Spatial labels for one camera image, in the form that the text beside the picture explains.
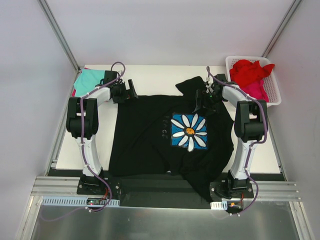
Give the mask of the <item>black t-shirt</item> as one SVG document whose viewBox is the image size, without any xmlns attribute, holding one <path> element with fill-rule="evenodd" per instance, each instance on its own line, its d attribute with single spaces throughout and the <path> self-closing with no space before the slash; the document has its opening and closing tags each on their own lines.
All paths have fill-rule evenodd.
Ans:
<svg viewBox="0 0 320 240">
<path fill-rule="evenodd" d="M 234 144 L 233 120 L 222 102 L 217 111 L 196 110 L 196 91 L 206 89 L 193 77 L 176 85 L 175 95 L 141 95 L 118 105 L 109 173 L 182 176 L 207 202 L 210 183 L 227 166 Z"/>
</svg>

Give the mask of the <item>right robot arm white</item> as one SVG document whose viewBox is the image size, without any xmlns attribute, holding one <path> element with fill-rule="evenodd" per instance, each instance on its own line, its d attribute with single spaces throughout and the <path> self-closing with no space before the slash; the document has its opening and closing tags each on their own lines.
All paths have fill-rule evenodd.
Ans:
<svg viewBox="0 0 320 240">
<path fill-rule="evenodd" d="M 224 74 L 217 74 L 213 82 L 206 78 L 206 90 L 198 89 L 195 94 L 195 109 L 206 109 L 208 114 L 217 113 L 220 103 L 225 101 L 235 107 L 233 131 L 237 137 L 237 149 L 233 164 L 225 183 L 220 187 L 230 197 L 237 197 L 249 188 L 250 166 L 258 144 L 266 142 L 268 133 L 267 102 L 245 93 Z"/>
</svg>

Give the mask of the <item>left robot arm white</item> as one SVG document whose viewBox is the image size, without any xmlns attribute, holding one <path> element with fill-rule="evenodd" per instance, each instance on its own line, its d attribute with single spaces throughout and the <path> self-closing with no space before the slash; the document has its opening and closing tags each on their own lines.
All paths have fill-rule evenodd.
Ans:
<svg viewBox="0 0 320 240">
<path fill-rule="evenodd" d="M 68 100 L 66 130 L 75 139 L 83 161 L 82 174 L 92 179 L 88 188 L 99 195 L 105 191 L 106 183 L 102 180 L 102 165 L 96 147 L 96 134 L 99 129 L 98 107 L 109 100 L 115 104 L 129 99 L 137 99 L 132 79 L 125 82 L 123 73 L 113 70 L 104 72 L 104 77 L 83 96 L 72 96 Z"/>
</svg>

